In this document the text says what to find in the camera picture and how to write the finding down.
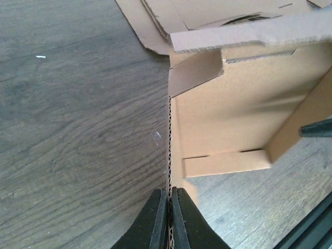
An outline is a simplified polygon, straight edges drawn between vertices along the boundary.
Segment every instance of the wooden floor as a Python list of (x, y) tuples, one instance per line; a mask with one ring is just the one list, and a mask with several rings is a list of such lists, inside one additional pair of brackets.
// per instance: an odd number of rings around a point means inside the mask
[[(113, 0), (0, 1), (1, 249), (120, 238), (165, 186), (168, 67)], [(332, 191), (331, 147), (191, 179), (203, 215), (233, 248), (272, 248)]]

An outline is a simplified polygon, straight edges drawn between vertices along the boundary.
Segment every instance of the open cardboard box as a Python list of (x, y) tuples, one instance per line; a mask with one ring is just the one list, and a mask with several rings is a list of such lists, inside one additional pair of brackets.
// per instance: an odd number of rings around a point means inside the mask
[(174, 32), (219, 27), (248, 18), (273, 18), (324, 8), (332, 0), (116, 0), (144, 47), (169, 54)]
[(266, 169), (332, 114), (332, 11), (171, 34), (169, 186)]

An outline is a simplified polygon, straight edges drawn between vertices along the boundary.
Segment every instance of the cardboard box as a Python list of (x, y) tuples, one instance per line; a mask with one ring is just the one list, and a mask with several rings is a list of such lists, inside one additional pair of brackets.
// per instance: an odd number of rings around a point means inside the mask
[(169, 186), (267, 169), (332, 114), (332, 11), (171, 34)]
[[(168, 54), (169, 34), (312, 10), (306, 0), (116, 0), (144, 47)], [(323, 8), (332, 0), (308, 1)]]

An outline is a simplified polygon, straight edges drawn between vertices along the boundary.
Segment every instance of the gray wooden surface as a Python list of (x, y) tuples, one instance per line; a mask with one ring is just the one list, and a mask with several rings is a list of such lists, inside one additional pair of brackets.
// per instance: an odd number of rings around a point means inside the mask
[[(0, 248), (120, 238), (165, 183), (168, 66), (113, 0), (0, 1)], [(272, 248), (332, 190), (331, 146), (191, 179), (203, 215), (234, 248)]]

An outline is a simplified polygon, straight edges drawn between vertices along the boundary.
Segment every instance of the wooden table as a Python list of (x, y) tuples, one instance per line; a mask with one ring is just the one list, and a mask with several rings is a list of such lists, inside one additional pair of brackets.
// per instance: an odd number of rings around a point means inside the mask
[[(4, 0), (0, 24), (0, 247), (110, 248), (165, 185), (168, 58), (113, 0)], [(331, 145), (191, 179), (202, 213), (234, 248), (272, 248), (332, 190)]]

